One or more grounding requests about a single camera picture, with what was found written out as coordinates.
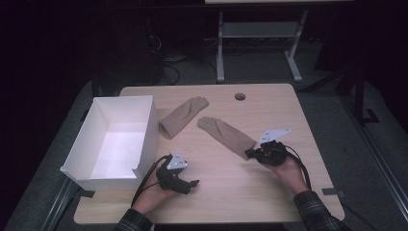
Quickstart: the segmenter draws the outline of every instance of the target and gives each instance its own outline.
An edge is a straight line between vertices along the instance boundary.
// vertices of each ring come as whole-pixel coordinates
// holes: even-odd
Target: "plaid sleeve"
[[[153,223],[134,209],[128,209],[114,231],[149,231]]]
[[[313,191],[301,192],[293,199],[308,231],[348,231],[350,230],[340,220],[331,216]]]

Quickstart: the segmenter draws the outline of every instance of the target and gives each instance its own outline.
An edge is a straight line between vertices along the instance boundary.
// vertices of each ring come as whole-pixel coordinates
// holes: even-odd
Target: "human hand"
[[[287,157],[285,162],[277,167],[261,164],[273,171],[282,182],[294,195],[309,191],[305,180],[303,179],[302,170],[299,164],[292,158]]]
[[[156,177],[156,172],[159,168],[153,171],[144,185],[145,190],[139,195],[132,209],[143,215],[147,215],[166,200],[179,194],[172,190],[163,190],[159,185],[159,180]]]

